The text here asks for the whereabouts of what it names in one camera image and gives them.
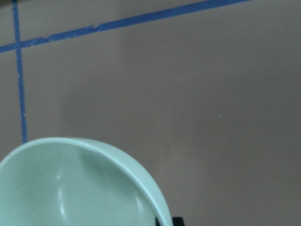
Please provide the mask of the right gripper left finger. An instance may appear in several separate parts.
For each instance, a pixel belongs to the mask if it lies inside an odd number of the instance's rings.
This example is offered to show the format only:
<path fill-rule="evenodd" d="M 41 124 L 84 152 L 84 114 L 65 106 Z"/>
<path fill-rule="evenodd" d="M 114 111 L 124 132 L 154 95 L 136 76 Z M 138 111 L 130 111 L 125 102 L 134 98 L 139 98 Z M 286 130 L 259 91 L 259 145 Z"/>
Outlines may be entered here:
<path fill-rule="evenodd" d="M 159 222 L 159 219 L 157 217 L 155 217 L 155 226 L 160 226 L 160 222 Z"/>

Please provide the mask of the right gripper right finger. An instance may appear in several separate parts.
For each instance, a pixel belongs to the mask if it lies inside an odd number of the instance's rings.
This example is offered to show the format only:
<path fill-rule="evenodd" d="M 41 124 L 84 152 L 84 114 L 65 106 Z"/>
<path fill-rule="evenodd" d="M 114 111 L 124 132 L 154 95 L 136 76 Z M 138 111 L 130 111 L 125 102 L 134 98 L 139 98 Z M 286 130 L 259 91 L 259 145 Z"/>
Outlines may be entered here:
<path fill-rule="evenodd" d="M 173 226 L 185 226 L 182 217 L 172 217 Z"/>

